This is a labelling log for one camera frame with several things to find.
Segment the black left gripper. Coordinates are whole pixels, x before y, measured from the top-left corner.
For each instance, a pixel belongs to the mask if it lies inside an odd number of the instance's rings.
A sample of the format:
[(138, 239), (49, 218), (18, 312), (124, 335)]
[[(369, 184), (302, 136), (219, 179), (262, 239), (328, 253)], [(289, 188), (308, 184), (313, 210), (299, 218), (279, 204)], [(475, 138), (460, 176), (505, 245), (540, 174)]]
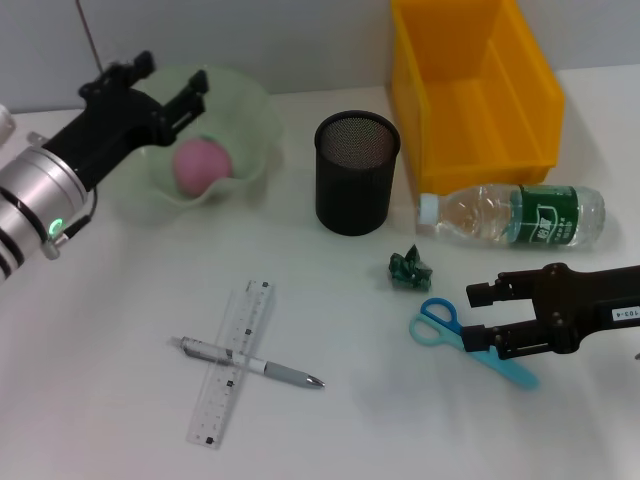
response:
[(73, 170), (86, 190), (98, 185), (132, 151), (147, 145), (170, 146), (205, 112), (208, 78), (204, 70), (162, 104), (135, 89), (153, 73), (153, 55), (143, 51), (125, 63), (113, 62), (78, 91), (85, 110), (44, 143)]

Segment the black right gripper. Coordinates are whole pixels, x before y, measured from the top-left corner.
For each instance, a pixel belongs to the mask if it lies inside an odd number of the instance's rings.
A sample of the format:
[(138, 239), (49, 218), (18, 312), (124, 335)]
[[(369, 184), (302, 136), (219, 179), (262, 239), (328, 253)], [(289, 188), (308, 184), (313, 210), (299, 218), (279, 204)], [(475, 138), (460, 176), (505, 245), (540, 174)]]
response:
[(576, 272), (563, 263), (539, 270), (501, 272), (493, 284), (468, 285), (472, 308), (530, 300), (536, 320), (461, 328), (467, 352), (496, 349), (501, 360), (546, 352), (576, 352), (597, 332), (639, 325), (639, 268)]

